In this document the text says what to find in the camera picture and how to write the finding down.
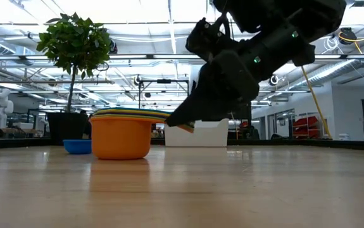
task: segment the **green leafy tree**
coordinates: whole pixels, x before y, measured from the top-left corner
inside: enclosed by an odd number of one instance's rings
[[[73,96],[73,85],[76,76],[81,73],[82,80],[92,77],[93,70],[109,60],[110,35],[102,23],[93,23],[90,18],[83,20],[75,13],[72,16],[61,14],[47,23],[46,33],[41,33],[37,51],[42,51],[72,76],[67,112],[70,112]]]

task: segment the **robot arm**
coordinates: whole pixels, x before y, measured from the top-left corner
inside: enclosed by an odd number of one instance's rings
[[[292,61],[313,63],[313,42],[336,31],[345,0],[213,0],[222,13],[211,25],[197,22],[186,48],[206,64],[198,86],[166,120],[169,126],[205,118],[223,118],[258,96],[259,82]],[[257,34],[250,40],[230,38],[227,13],[241,32]],[[220,32],[224,25],[225,34]]]

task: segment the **ceiling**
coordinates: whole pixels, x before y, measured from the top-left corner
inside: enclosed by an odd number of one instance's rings
[[[33,51],[32,54],[40,54],[35,51],[35,47],[39,41],[38,33],[45,32],[48,26],[45,22],[58,17],[60,13],[71,15],[74,12],[83,18],[90,17],[93,22],[104,23],[118,46],[118,54],[190,54],[184,47],[185,40],[196,22],[204,16],[213,22],[220,15],[207,0],[0,0],[0,43],[12,49],[18,46],[26,47]],[[359,39],[364,38],[364,7],[349,7],[342,26],[351,27]],[[235,24],[232,25],[232,31],[235,40],[249,39],[253,36],[240,32]],[[354,45],[337,45],[336,41],[330,41],[329,37],[317,40],[313,43],[316,45],[316,54],[355,52]],[[0,79],[6,81],[17,81],[20,78],[34,81],[70,79],[65,72],[51,68],[47,66],[48,64],[45,61],[36,61],[32,66],[25,66],[12,61],[0,61],[0,68],[14,74],[6,76],[0,73]],[[140,76],[143,80],[191,80],[191,75],[197,75],[199,69],[192,66],[200,64],[202,63],[199,61],[111,60],[109,70],[96,72],[99,73],[99,78],[94,81],[99,80],[99,84],[95,82],[77,84],[76,88],[83,91],[123,91],[123,93],[96,93],[93,94],[93,98],[87,93],[87,96],[76,95],[75,104],[79,107],[106,103],[136,107],[137,94],[125,92],[137,89],[134,85],[136,76]],[[293,73],[295,70],[293,64],[284,65],[275,72],[281,79],[277,87],[271,87],[268,82],[261,82],[261,90],[276,90],[298,80],[298,75]],[[28,91],[68,89],[68,84],[56,84],[52,87],[48,84],[22,86],[23,90]],[[187,85],[183,83],[152,83],[145,89],[146,91],[172,92],[158,94],[153,92],[150,98],[142,96],[142,100],[145,100],[144,104],[152,105],[154,108],[157,106],[158,109],[172,111],[187,96],[185,89]],[[39,96],[52,98],[47,102],[60,105],[53,99],[65,99],[67,95],[39,94]],[[264,100],[263,96],[260,95],[258,100]]]

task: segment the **white wall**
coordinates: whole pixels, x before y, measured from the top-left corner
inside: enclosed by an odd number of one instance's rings
[[[352,141],[364,141],[364,87],[333,86],[332,93],[337,134],[347,133]]]
[[[289,119],[285,118],[284,122],[286,124],[284,126],[280,126],[280,121],[276,120],[277,133],[283,137],[289,137],[290,136]]]
[[[336,130],[334,125],[334,104],[332,100],[331,83],[327,82],[323,85],[323,87],[315,87],[313,89],[318,99],[318,104],[320,105],[322,114],[328,121],[328,128],[330,130],[330,133],[334,136]],[[266,117],[267,125],[270,125],[268,123],[268,115],[273,115],[275,113],[291,109],[294,109],[296,115],[302,113],[318,112],[311,93],[294,94],[289,98],[289,102],[279,102],[278,104],[272,103],[272,106],[257,108],[253,110],[252,118]]]
[[[15,113],[27,113],[29,108],[38,108],[39,103],[38,100],[32,98],[21,98],[18,97],[16,94],[10,94],[9,100],[14,103],[14,110]]]

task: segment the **white robot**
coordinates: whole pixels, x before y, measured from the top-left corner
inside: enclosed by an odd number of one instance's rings
[[[8,99],[9,89],[0,89],[0,129],[6,128],[7,114],[12,114],[14,104]]]

